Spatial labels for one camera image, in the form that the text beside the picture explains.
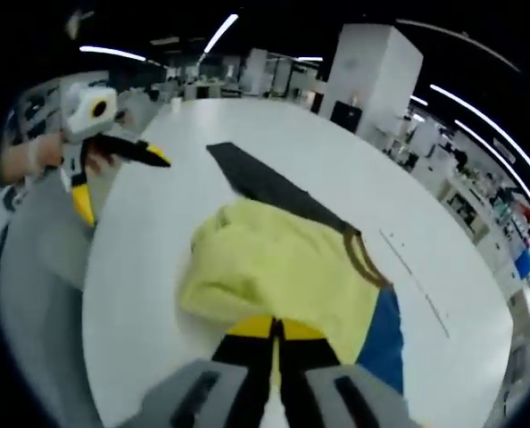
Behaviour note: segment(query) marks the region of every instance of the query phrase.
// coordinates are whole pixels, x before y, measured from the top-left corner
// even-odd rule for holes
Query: white table
[[[192,233],[236,198],[205,149],[224,141],[363,232],[398,293],[412,416],[434,428],[483,425],[507,365],[510,314],[476,248],[408,173],[357,136],[289,103],[209,99],[184,103],[177,113],[165,106],[143,138],[161,146],[173,165],[122,167],[87,268],[85,360],[107,428],[137,412],[145,392],[178,366],[211,355],[219,341],[219,328],[178,310],[175,292]]]

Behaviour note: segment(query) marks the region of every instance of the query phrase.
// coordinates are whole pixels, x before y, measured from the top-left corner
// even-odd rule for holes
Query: ceiling light
[[[95,14],[95,11],[89,11],[89,12],[86,12],[86,13],[83,13],[82,15],[80,15],[80,20],[87,20],[88,18],[92,17],[93,15]]]
[[[455,101],[459,105],[462,105],[466,109],[474,112],[477,116],[479,116],[481,119],[483,119],[485,122],[487,122],[493,129],[495,129],[499,134],[501,134],[501,136],[503,138],[505,138],[505,140],[507,140],[507,142],[511,145],[511,147],[513,147],[517,151],[517,153],[521,155],[523,160],[530,167],[530,158],[526,155],[526,153],[523,151],[523,149],[521,149],[521,147],[517,144],[517,142],[515,140],[513,140],[510,137],[510,135],[507,134],[499,125],[497,125],[495,122],[493,122],[491,119],[489,119],[485,114],[483,114],[481,111],[476,109],[473,105],[471,105],[470,103],[466,103],[461,98],[459,98],[458,96],[452,94],[451,92],[448,92],[445,89],[442,89],[442,88],[440,88],[439,86],[436,86],[436,85],[430,85],[429,87],[431,87],[435,91],[439,92],[440,94],[445,95],[448,98],[451,98],[453,101]]]
[[[422,104],[422,105],[427,106],[427,101],[424,101],[424,100],[422,100],[421,98],[417,98],[417,97],[414,96],[414,95],[411,95],[411,96],[410,96],[410,99],[414,100],[414,101],[417,102],[417,103],[420,103],[420,104]]]
[[[223,24],[221,24],[221,27],[219,27],[218,30],[215,32],[215,34],[210,40],[210,43],[208,43],[205,49],[203,49],[203,52],[205,54],[207,54],[213,48],[213,46],[218,43],[219,38],[223,36],[223,33],[225,33],[228,28],[231,27],[231,24],[233,24],[237,20],[237,18],[239,17],[236,13],[232,13],[228,16],[228,18],[223,22]]]
[[[179,37],[172,36],[172,37],[166,37],[166,38],[158,38],[156,40],[150,40],[150,44],[154,46],[162,46],[162,45],[171,45],[173,43],[179,42]]]
[[[159,62],[156,62],[154,60],[146,60],[146,62],[148,62],[149,64],[154,64],[154,65],[157,65],[159,67],[164,67],[163,65],[161,65]]]
[[[473,130],[465,126],[459,120],[455,120],[455,124],[458,125],[461,129],[468,132],[468,134],[473,136],[479,143],[481,143],[485,147],[485,149],[487,149],[493,156],[495,156],[499,160],[499,162],[505,167],[505,169],[513,176],[513,178],[515,178],[518,185],[523,189],[523,192],[525,192],[525,194],[528,196],[529,201],[530,201],[529,189],[526,187],[526,184],[523,182],[523,180],[521,180],[521,177],[518,176],[517,172],[515,172],[515,170],[509,165],[507,160],[505,160],[505,158],[503,158],[499,154],[499,152],[493,149],[483,138],[481,138],[478,134],[476,134]]]
[[[125,58],[130,58],[132,60],[146,61],[144,56],[134,55],[133,53],[119,51],[117,49],[109,49],[108,47],[98,47],[98,46],[81,46],[79,48],[81,52],[95,52],[97,54],[110,54],[124,56]]]
[[[322,61],[321,56],[300,56],[297,58],[297,61]]]

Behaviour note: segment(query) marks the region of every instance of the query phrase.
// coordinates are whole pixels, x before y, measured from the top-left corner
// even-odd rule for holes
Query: ceiling
[[[430,90],[429,85],[436,84],[493,119],[530,157],[529,5],[522,2],[517,8],[499,4],[497,9],[482,10],[476,6],[480,2],[466,4],[465,0],[385,2],[371,6],[351,3],[334,0],[313,6],[303,0],[238,0],[207,6],[207,2],[177,5],[141,0],[137,8],[137,4],[126,7],[113,0],[89,2],[84,9],[94,14],[82,22],[78,43],[118,48],[164,63],[169,55],[175,54],[168,51],[201,54],[221,23],[236,12],[239,19],[215,45],[212,54],[245,55],[252,47],[259,47],[290,56],[323,56],[323,66],[329,68],[343,23],[395,25],[424,55],[415,95],[429,102],[431,113],[446,124],[461,120],[488,142],[496,136],[476,115]],[[401,24],[398,19],[465,34],[504,56],[520,72],[467,41]],[[178,36],[179,43],[162,46],[149,43],[170,36]],[[100,61],[113,64],[128,62],[110,55],[97,56],[109,57]],[[530,187],[530,169],[524,164],[517,164],[516,169]]]

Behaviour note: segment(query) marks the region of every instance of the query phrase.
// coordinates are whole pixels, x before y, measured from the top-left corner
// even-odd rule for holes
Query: laboratory room
[[[0,426],[530,427],[530,9],[321,3],[10,18]]]

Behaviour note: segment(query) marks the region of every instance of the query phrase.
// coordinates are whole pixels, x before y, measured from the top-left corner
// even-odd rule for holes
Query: white wall
[[[362,113],[357,135],[377,144],[382,140],[382,132],[376,126],[383,120],[387,124],[386,131],[398,134],[418,81],[423,58],[422,53],[400,31],[390,28],[385,55],[367,107]]]
[[[345,25],[319,114],[329,119],[336,101],[349,103],[354,95],[362,108],[356,135],[382,148],[379,129],[399,130],[422,61],[418,49],[393,27]]]
[[[308,76],[305,73],[301,73],[300,71],[293,71],[293,75],[291,75],[291,83],[289,84],[289,87],[291,89],[306,89],[308,84]]]
[[[291,61],[284,58],[279,60],[275,81],[273,82],[273,91],[283,94],[290,74]]]
[[[338,39],[319,116],[330,119],[336,101],[348,103],[353,91],[360,107],[372,95],[391,27],[377,24],[345,25]]]
[[[441,142],[445,142],[445,140],[441,140],[440,131],[435,122],[428,119],[424,123],[418,124],[410,141],[410,149],[418,156],[427,156],[432,150],[432,146]]]
[[[261,81],[267,63],[267,51],[252,49],[245,62],[245,69],[241,76],[241,87],[247,94],[259,95]]]
[[[275,76],[275,65],[277,64],[277,58],[268,57],[265,62],[265,70],[261,77],[261,85],[259,88],[259,94],[265,94],[272,88],[273,78]]]

